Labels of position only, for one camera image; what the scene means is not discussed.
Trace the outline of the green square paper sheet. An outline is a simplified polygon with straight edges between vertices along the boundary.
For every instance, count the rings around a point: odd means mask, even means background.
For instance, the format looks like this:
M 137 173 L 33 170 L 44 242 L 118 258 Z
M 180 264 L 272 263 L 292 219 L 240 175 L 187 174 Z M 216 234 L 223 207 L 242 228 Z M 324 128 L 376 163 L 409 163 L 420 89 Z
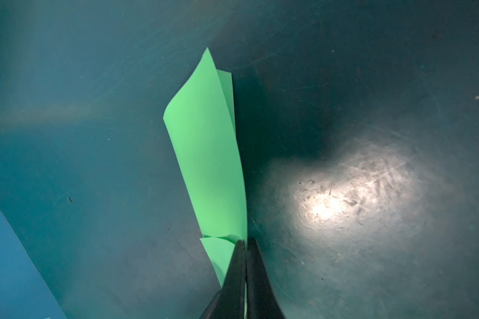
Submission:
M 247 205 L 232 74 L 216 68 L 209 50 L 169 102 L 163 120 L 201 243 L 223 284 L 236 242 L 247 239 Z

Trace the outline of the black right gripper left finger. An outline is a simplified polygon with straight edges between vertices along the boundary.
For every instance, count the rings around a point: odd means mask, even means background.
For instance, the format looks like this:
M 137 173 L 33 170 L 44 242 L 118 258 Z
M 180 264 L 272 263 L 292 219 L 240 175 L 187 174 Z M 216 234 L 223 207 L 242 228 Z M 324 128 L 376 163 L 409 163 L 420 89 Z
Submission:
M 202 313 L 202 318 L 246 317 L 246 248 L 243 240 L 202 239 L 221 289 Z

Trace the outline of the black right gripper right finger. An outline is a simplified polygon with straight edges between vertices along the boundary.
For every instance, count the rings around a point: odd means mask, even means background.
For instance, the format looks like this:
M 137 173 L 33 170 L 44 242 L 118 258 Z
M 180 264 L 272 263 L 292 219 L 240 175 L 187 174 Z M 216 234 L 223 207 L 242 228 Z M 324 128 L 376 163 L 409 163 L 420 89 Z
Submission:
M 285 319 L 271 288 L 258 242 L 250 237 L 246 251 L 247 318 Z

